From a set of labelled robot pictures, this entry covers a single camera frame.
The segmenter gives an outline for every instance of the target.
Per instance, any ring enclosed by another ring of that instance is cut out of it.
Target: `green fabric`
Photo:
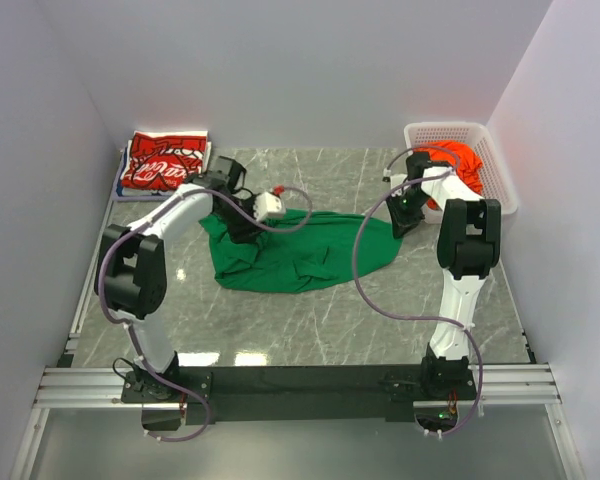
[[[306,212],[288,210],[269,225],[290,228]],[[211,259],[220,285],[252,292],[300,293],[353,279],[351,254],[362,215],[314,212],[297,232],[262,232],[254,244],[229,240],[226,225],[215,215],[200,224],[209,233]],[[367,275],[393,261],[401,240],[393,238],[391,225],[371,219],[358,254],[358,271]]]

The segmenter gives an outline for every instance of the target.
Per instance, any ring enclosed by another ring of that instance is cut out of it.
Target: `black cable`
[[[116,363],[118,362],[118,360],[123,361],[124,363],[126,363],[127,365],[129,365],[131,368],[133,368],[135,365],[130,362],[129,360],[127,360],[126,358],[123,357],[118,357],[116,358],[113,363],[111,364],[111,369],[113,370],[113,373],[115,373],[116,375],[118,375],[121,379],[126,380],[126,377],[121,374],[118,369],[116,368]]]

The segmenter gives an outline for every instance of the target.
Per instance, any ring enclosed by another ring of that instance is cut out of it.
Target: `orange cloth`
[[[446,148],[447,150],[451,150],[452,152],[456,153],[460,157],[460,166],[456,172],[458,177],[460,177],[460,179],[466,183],[471,190],[477,194],[482,194],[482,182],[480,181],[480,175],[478,174],[478,170],[482,168],[482,160],[474,153],[473,150],[471,150],[471,148],[464,143],[454,142],[451,140],[431,142],[429,145]],[[429,156],[434,162],[447,161],[451,165],[456,164],[455,158],[446,152],[434,150],[433,148],[417,148],[416,150],[419,152],[429,152]],[[432,198],[429,199],[427,205],[429,208],[434,210],[438,209],[438,205]]]

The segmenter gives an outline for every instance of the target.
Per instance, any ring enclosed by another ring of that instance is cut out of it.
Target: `white wall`
[[[489,127],[521,207],[503,258],[600,479],[600,0],[552,4]]]
[[[550,0],[39,0],[118,145],[399,146],[486,122]]]
[[[93,252],[113,143],[31,0],[0,1],[0,479]]]

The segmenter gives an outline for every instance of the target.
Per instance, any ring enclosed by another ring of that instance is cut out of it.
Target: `gray floor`
[[[248,169],[247,186],[263,190],[296,185],[315,208],[364,213],[386,191],[382,169],[389,149],[216,149]],[[302,208],[299,197],[285,197]],[[111,222],[127,224],[155,204],[121,203]],[[379,218],[388,220],[386,207]],[[435,245],[438,227],[422,224],[403,241],[390,266],[363,280],[385,309],[437,314],[442,272]],[[207,237],[193,225],[168,251],[169,290],[161,312],[186,364],[380,364],[418,363],[435,326],[396,322],[372,312],[351,283],[297,295],[258,294],[221,288],[213,279]],[[474,334],[487,363],[529,361],[513,301],[500,266],[481,292]],[[74,366],[105,367],[132,353],[122,328],[109,325],[92,295]]]
[[[413,424],[334,420],[221,423],[158,444],[137,411],[54,410],[31,478],[564,480],[548,422],[542,406],[486,407],[442,442]]]

